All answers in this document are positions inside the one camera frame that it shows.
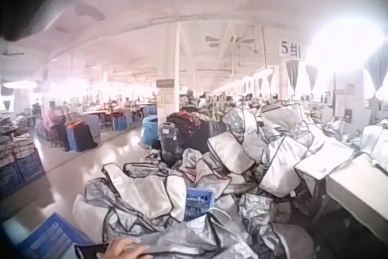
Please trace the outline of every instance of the hanging fabric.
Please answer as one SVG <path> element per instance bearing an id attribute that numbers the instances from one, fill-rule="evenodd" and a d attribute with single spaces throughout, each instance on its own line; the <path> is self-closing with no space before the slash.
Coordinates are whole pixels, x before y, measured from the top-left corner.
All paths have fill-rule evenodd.
<path id="1" fill-rule="evenodd" d="M 369 72 L 375 88 L 375 94 L 371 100 L 372 117 L 371 122 L 374 123 L 379 119 L 379 101 L 376 97 L 377 91 L 383 86 L 384 79 L 388 71 L 388 43 L 383 44 L 366 62 L 365 69 Z"/>
<path id="2" fill-rule="evenodd" d="M 273 78 L 273 73 L 271 73 L 270 75 L 267 76 L 267 81 L 268 81 L 268 86 L 269 86 L 269 91 L 271 92 L 272 91 L 272 78 Z"/>
<path id="3" fill-rule="evenodd" d="M 5 107 L 5 110 L 10 110 L 10 107 L 11 107 L 11 101 L 10 100 L 3 100 L 2 101 L 4 107 Z"/>
<path id="4" fill-rule="evenodd" d="M 260 78 L 260 79 L 259 79 L 259 91 L 260 91 L 260 92 L 261 92 L 262 87 L 263 87 L 263 79 Z"/>
<path id="5" fill-rule="evenodd" d="M 293 94 L 295 94 L 296 84 L 298 83 L 299 61 L 288 60 L 286 61 L 286 67 Z"/>
<path id="6" fill-rule="evenodd" d="M 388 71 L 388 43 L 382 45 L 365 63 L 376 92 L 383 86 Z"/>
<path id="7" fill-rule="evenodd" d="M 316 80 L 318 79 L 318 68 L 313 65 L 306 64 L 306 72 L 310 80 L 310 90 L 313 92 Z"/>

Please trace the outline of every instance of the gray curtain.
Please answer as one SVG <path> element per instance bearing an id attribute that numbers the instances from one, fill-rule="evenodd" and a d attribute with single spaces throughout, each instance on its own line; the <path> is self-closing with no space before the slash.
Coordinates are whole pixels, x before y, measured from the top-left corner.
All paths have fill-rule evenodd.
<path id="1" fill-rule="evenodd" d="M 376 92 L 383 86 L 388 71 L 388 43 L 383 44 L 365 63 Z"/>
<path id="2" fill-rule="evenodd" d="M 272 88 L 271 88 L 272 78 L 273 78 L 273 73 L 267 76 L 267 81 L 268 81 L 270 91 L 272 90 Z"/>
<path id="3" fill-rule="evenodd" d="M 260 90 L 260 92 L 261 92 L 262 87 L 263 87 L 263 79 L 260 78 L 259 79 L 259 90 Z"/>
<path id="4" fill-rule="evenodd" d="M 289 60 L 286 61 L 287 74 L 289 76 L 289 81 L 293 89 L 293 94 L 295 94 L 296 84 L 298 83 L 299 75 L 299 61 Z"/>
<path id="5" fill-rule="evenodd" d="M 310 90 L 313 91 L 316 80 L 318 79 L 318 68 L 312 65 L 306 65 L 307 76 L 310 80 Z"/>

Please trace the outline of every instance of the blue barrel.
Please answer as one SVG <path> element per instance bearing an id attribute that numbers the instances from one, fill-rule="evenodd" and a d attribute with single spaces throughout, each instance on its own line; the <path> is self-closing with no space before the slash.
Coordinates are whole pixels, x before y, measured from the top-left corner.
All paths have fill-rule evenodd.
<path id="1" fill-rule="evenodd" d="M 158 135 L 158 116 L 152 115 L 143 119 L 143 134 L 142 143 L 144 145 L 152 145 L 152 143 L 159 139 Z"/>

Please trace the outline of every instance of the white table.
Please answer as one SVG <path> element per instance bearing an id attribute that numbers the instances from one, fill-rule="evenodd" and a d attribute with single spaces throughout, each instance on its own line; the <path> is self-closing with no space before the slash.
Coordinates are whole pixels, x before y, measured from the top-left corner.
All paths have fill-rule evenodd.
<path id="1" fill-rule="evenodd" d="M 388 176 L 363 154 L 326 178 L 327 194 L 388 244 Z"/>

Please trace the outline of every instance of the light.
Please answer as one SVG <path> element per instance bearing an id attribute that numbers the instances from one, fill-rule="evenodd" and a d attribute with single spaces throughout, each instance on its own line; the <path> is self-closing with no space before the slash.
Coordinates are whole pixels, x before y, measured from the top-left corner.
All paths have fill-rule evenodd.
<path id="1" fill-rule="evenodd" d="M 365 19 L 339 19 L 315 36 L 305 63 L 330 72 L 349 72 L 361 67 L 384 38 L 381 30 Z"/>
<path id="2" fill-rule="evenodd" d="M 273 73 L 273 70 L 272 69 L 262 69 L 258 72 L 256 72 L 255 74 L 253 74 L 253 76 L 247 76 L 243 79 L 239 79 L 239 80 L 236 80 L 232 83 L 229 83 L 229 84 L 226 84 L 224 86 L 221 86 L 220 88 L 217 88 L 215 90 L 213 90 L 213 93 L 220 93 L 220 92 L 224 92 L 228 89 L 231 89 L 231 88 L 234 88 L 234 87 L 237 87 L 239 86 L 240 84 L 243 84 L 243 83 L 248 83 L 249 80 L 255 78 L 255 79 L 258 79 L 258 78 L 263 78 L 263 77 L 267 77 L 269 75 L 271 75 Z"/>
<path id="3" fill-rule="evenodd" d="M 271 75 L 272 73 L 273 73 L 272 69 L 266 68 L 266 69 L 262 69 L 259 72 L 256 72 L 255 74 L 253 74 L 253 77 L 255 79 L 260 79 L 263 77 L 267 77 L 267 76 Z"/>
<path id="4" fill-rule="evenodd" d="M 11 89 L 34 89 L 37 86 L 35 81 L 16 81 L 16 82 L 7 82 L 3 84 L 6 88 Z"/>

